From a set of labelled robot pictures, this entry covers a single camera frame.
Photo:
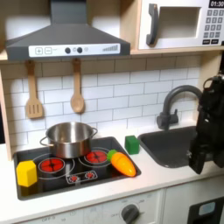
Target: pot handle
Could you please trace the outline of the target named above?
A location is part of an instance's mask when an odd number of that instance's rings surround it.
[[[92,129],[95,130],[95,133],[92,134],[92,135],[90,136],[90,138],[94,137],[94,136],[98,133],[98,129],[96,129],[96,128],[92,128]]]
[[[53,144],[50,144],[50,143],[49,143],[49,144],[42,143],[45,139],[46,139],[46,136],[43,137],[43,138],[39,141],[39,143],[42,144],[42,145],[44,145],[44,146],[47,146],[47,147],[53,147],[53,146],[54,146]]]

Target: microwave door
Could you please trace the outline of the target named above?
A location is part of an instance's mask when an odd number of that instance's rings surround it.
[[[139,49],[209,46],[207,43],[220,46],[222,10],[211,9],[209,5],[209,0],[143,0]]]

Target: wooden spatula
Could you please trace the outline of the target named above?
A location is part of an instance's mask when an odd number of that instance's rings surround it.
[[[81,95],[81,61],[75,59],[73,61],[73,97],[71,99],[71,106],[73,112],[82,113],[85,108],[85,102]]]
[[[43,116],[43,107],[37,98],[36,81],[34,76],[35,63],[31,60],[25,62],[28,82],[30,89],[30,99],[26,103],[25,111],[29,118],[37,118]]]

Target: digital display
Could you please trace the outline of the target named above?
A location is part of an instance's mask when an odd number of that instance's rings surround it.
[[[209,8],[223,8],[224,9],[224,1],[221,0],[210,0]]]

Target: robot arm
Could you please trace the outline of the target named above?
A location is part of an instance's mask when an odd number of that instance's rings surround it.
[[[196,132],[188,153],[189,166],[201,174],[210,156],[220,168],[224,167],[224,77],[221,75],[204,83]]]

